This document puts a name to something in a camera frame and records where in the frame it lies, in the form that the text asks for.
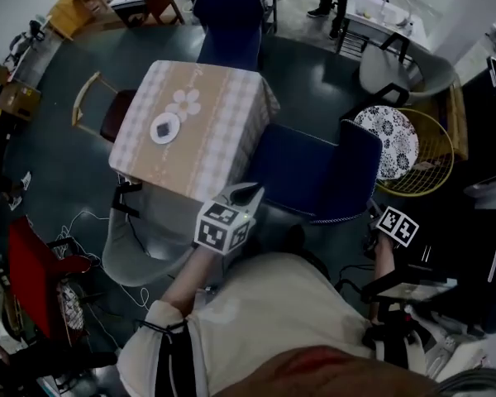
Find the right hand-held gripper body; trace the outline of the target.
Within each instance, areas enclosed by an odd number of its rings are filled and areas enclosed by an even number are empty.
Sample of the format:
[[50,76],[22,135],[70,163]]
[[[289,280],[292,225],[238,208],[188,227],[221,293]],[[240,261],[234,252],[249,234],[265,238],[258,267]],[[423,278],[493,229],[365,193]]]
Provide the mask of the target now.
[[374,259],[374,248],[383,233],[391,242],[392,250],[408,248],[415,237],[419,225],[405,213],[391,206],[371,206],[368,209],[370,222],[369,235],[364,244],[365,257]]

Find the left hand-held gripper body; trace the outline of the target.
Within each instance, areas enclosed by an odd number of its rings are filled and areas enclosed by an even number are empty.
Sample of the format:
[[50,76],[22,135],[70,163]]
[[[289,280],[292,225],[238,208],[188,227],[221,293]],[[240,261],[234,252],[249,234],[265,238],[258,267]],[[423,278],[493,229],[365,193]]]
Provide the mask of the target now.
[[193,242],[223,256],[244,245],[256,223],[247,205],[228,203],[220,194],[209,199],[198,213]]

